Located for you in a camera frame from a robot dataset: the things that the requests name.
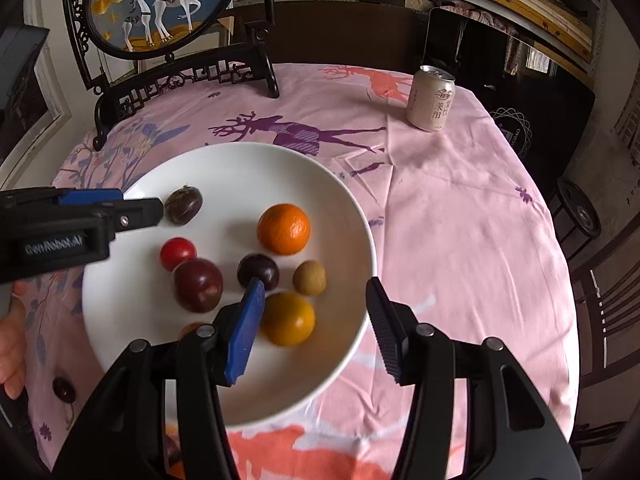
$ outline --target can top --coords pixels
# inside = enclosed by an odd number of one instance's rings
[[[420,67],[420,71],[424,72],[425,74],[437,77],[438,79],[442,79],[443,81],[453,83],[456,80],[456,78],[453,77],[449,72],[445,72],[444,70],[436,68],[434,66],[422,65]]]

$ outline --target aluminum can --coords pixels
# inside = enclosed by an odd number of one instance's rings
[[[411,84],[407,120],[421,130],[439,132],[443,129],[456,95],[455,81],[456,78],[444,70],[422,65]]]

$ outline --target table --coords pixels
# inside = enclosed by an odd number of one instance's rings
[[[263,81],[188,84],[118,124],[99,153],[89,132],[59,187],[130,187],[172,156],[219,142],[271,142],[315,157],[351,189],[369,219],[389,297],[450,338],[504,340],[568,438],[578,393],[578,339],[566,262],[530,176],[473,94],[458,88],[444,131],[404,120],[411,76],[349,66],[276,65]],[[52,466],[102,376],[82,323],[82,269],[30,280],[30,417]],[[57,376],[78,392],[52,391]],[[462,470],[466,400],[456,385],[448,474]],[[277,424],[235,433],[243,478],[386,480],[412,390],[387,375],[369,329],[324,394]]]

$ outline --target plate rim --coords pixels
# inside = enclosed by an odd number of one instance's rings
[[[274,144],[268,144],[266,142],[255,142],[255,141],[251,141],[251,140],[246,140],[246,141],[242,141],[242,142],[222,142],[219,144],[210,144],[209,146],[201,146],[199,148],[195,148],[194,150],[189,150],[183,153],[180,153],[179,155],[173,156],[172,158],[167,159],[166,161],[162,162],[161,164],[158,164],[158,166],[152,168],[151,170],[149,170],[147,173],[145,173],[137,182],[135,182],[133,184],[133,186],[129,187],[129,189],[126,190],[126,192],[124,193],[124,198],[127,198],[127,195],[131,195],[135,192],[135,188],[136,186],[139,184],[140,180],[142,180],[143,178],[145,178],[147,175],[152,174],[155,170],[157,170],[158,168],[160,168],[163,164],[169,162],[170,160],[174,160],[176,158],[180,158],[182,156],[188,155],[190,153],[193,152],[197,152],[197,151],[205,151],[205,150],[214,150],[214,149],[224,149],[225,146],[233,146],[233,149],[240,149],[242,150],[243,148],[241,148],[241,146],[249,144],[252,146],[252,149],[255,148],[256,146],[260,146],[260,149],[265,149],[267,151],[269,150],[273,150],[274,152],[283,152],[283,153],[287,153],[288,156],[296,156],[299,158],[303,158],[305,159],[307,162],[311,162],[312,164],[315,164],[320,170],[322,170],[325,174],[327,174],[330,178],[333,179],[334,182],[337,182],[340,187],[342,188],[343,191],[346,192],[348,198],[351,200],[351,203],[355,206],[355,209],[358,213],[358,215],[360,216],[360,221],[362,222],[366,235],[367,235],[367,241],[369,242],[369,250],[370,250],[370,254],[371,254],[371,261],[370,261],[370,270],[371,270],[371,277],[373,276],[377,276],[378,275],[378,256],[376,253],[376,246],[373,240],[373,234],[371,232],[371,227],[369,226],[369,221],[367,220],[367,216],[364,214],[363,209],[361,208],[360,204],[358,203],[358,201],[356,200],[356,197],[354,197],[353,193],[349,190],[349,188],[345,185],[345,183],[343,181],[341,181],[337,176],[335,176],[333,174],[332,171],[330,171],[328,168],[326,168],[324,165],[322,165],[320,162],[318,162],[317,160],[315,160],[314,158],[311,158],[308,155],[303,155],[302,153],[299,153],[295,150],[291,150],[289,148],[285,148],[283,146],[276,146]],[[85,299],[85,286],[84,286],[84,277],[82,279],[82,306],[83,306],[83,310],[84,310],[84,299]],[[92,348],[92,351],[94,352],[94,355],[96,357],[96,360],[100,363],[100,368],[102,368],[103,373],[106,373],[107,371],[104,369],[104,365],[101,362],[101,359],[98,357],[95,349],[94,349],[94,344],[92,343],[92,338],[91,335],[89,334],[89,330],[87,329],[87,325],[86,325],[86,317],[83,315],[82,316],[82,323],[84,325],[84,331],[86,333],[87,339],[89,340],[89,344]],[[362,342],[362,338],[364,337],[365,332],[367,331],[367,328],[369,327],[369,314],[366,310],[366,306],[365,306],[365,315],[362,318],[362,322],[360,323],[360,327],[358,329],[358,332],[356,333],[356,337],[354,338],[353,342],[351,343],[351,346],[349,347],[349,350],[347,351],[347,353],[344,355],[344,357],[341,359],[341,361],[338,363],[338,365],[334,368],[334,370],[318,385],[316,386],[311,392],[309,392],[308,394],[306,394],[306,396],[302,397],[300,400],[297,400],[296,402],[294,402],[292,405],[290,405],[287,408],[284,408],[283,410],[280,410],[277,413],[274,413],[273,415],[268,415],[265,416],[263,418],[257,419],[257,420],[253,420],[251,422],[244,422],[242,424],[225,424],[225,428],[227,431],[244,431],[244,430],[252,430],[254,428],[256,428],[257,426],[262,426],[262,425],[266,425],[266,424],[271,424],[273,422],[276,422],[278,419],[280,418],[284,418],[287,415],[290,415],[291,413],[295,412],[296,410],[300,409],[302,406],[305,406],[306,404],[310,403],[312,400],[314,400],[316,397],[319,397],[322,393],[324,393],[324,391],[337,379],[338,375],[340,375],[342,373],[342,371],[346,368],[347,364],[351,361],[351,359],[353,358],[353,355],[357,352],[358,350],[358,346],[360,346],[360,343]]]

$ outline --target human hand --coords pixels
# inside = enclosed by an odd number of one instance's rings
[[[15,282],[9,304],[9,313],[0,319],[0,384],[11,399],[17,399],[26,378],[25,354],[27,339],[24,335],[25,308],[17,294],[25,293],[24,282]]]

